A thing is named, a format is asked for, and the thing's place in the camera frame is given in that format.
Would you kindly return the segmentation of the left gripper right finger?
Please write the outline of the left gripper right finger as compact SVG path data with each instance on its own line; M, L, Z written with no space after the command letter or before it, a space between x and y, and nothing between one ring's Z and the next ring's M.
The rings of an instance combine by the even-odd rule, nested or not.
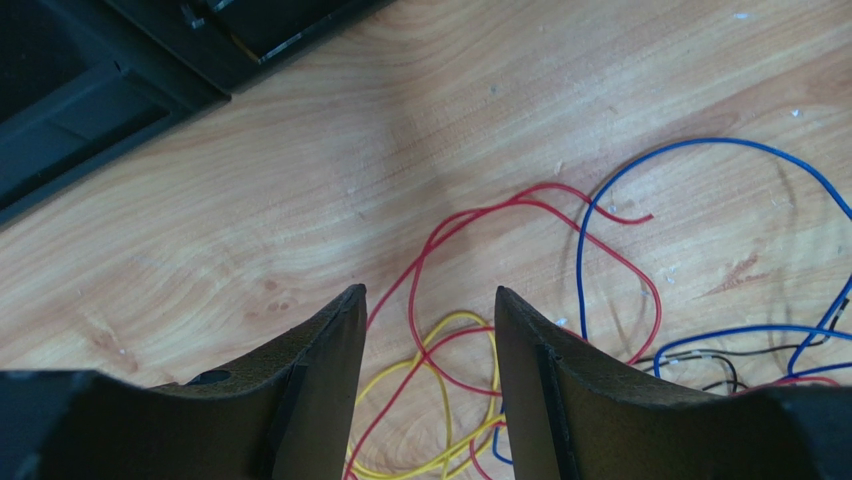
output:
M851 391L723 397L603 353L499 287L495 338L519 479L847 479Z

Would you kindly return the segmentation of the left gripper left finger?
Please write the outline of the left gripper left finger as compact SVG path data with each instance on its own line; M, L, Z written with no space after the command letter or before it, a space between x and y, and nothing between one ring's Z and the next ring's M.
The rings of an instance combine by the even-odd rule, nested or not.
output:
M337 479L366 334L366 289L185 383L96 370L1 375L5 479Z

